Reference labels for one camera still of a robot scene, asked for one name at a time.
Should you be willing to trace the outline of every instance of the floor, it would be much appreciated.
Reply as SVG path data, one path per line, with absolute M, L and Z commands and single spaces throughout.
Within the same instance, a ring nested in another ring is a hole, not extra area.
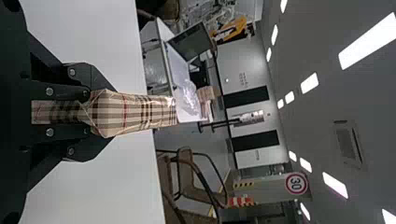
M 216 69 L 209 69 L 209 80 L 211 85 L 218 86 Z M 213 104 L 215 121 L 224 120 L 224 110 L 221 109 L 218 101 Z M 180 147 L 188 146 L 194 152 L 206 153 L 214 161 L 219 169 L 222 178 L 225 178 L 230 167 L 233 166 L 233 159 L 229 153 L 226 139 L 229 138 L 227 128 L 218 128 L 212 133 L 210 127 L 204 128 L 203 133 L 199 133 L 197 123 L 180 124 L 174 127 L 163 128 L 154 134 L 155 147 L 158 149 L 177 150 Z M 195 157 L 194 161 L 201 168 L 204 176 L 212 190 L 219 190 L 220 182 L 210 163 L 205 158 Z M 177 189 L 176 167 L 173 167 L 174 189 Z M 183 209 L 207 215 L 210 205 L 194 202 L 187 199 L 180 199 L 177 205 Z

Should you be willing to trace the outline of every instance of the white table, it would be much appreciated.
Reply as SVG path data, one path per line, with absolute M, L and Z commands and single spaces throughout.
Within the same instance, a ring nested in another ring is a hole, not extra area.
M 140 37 L 144 48 L 156 48 L 148 54 L 147 60 L 153 63 L 153 68 L 158 74 L 164 73 L 166 75 L 167 84 L 166 89 L 176 99 L 182 101 L 180 97 L 175 94 L 174 87 L 183 86 L 184 80 L 190 80 L 190 69 L 188 63 L 177 53 L 171 45 L 166 42 L 172 39 L 175 34 L 163 23 L 161 19 L 149 22 L 141 31 Z M 147 43 L 151 39 L 159 39 L 158 42 Z M 197 115 L 189 114 L 185 109 L 177 104 L 177 120 L 180 123 L 205 121 L 202 118 L 201 108 Z
M 64 63 L 95 65 L 146 94 L 134 0 L 21 0 L 29 31 Z M 164 223 L 151 131 L 116 137 L 93 161 L 61 162 L 28 193 L 21 223 Z

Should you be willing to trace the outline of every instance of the air vent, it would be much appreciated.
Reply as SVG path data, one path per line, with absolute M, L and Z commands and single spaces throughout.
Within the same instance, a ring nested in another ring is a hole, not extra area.
M 361 169 L 364 160 L 355 123 L 350 120 L 336 120 L 334 134 L 344 163 Z

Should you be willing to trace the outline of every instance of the screw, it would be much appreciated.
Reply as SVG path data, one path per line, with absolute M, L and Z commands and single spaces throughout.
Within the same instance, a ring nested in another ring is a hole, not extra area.
M 69 155 L 69 156 L 73 156 L 74 155 L 74 148 L 73 147 L 70 147 L 69 149 L 67 149 L 67 155 Z
M 74 70 L 73 68 L 71 68 L 71 69 L 69 70 L 69 74 L 70 74 L 70 76 L 74 77 L 74 76 L 76 75 L 76 70 Z
M 46 135 L 47 135 L 48 137 L 52 137 L 54 134 L 55 134 L 55 131 L 54 131 L 53 129 L 51 129 L 51 128 L 48 128 L 48 129 L 47 129 Z
M 48 96 L 53 95 L 53 88 L 48 87 L 48 88 L 46 89 L 46 94 L 47 94 Z

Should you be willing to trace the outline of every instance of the computer monitor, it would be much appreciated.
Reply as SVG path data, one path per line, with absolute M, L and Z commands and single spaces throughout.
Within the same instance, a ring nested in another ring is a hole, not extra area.
M 203 22 L 193 25 L 191 28 L 169 40 L 168 43 L 186 62 L 214 48 L 212 39 Z

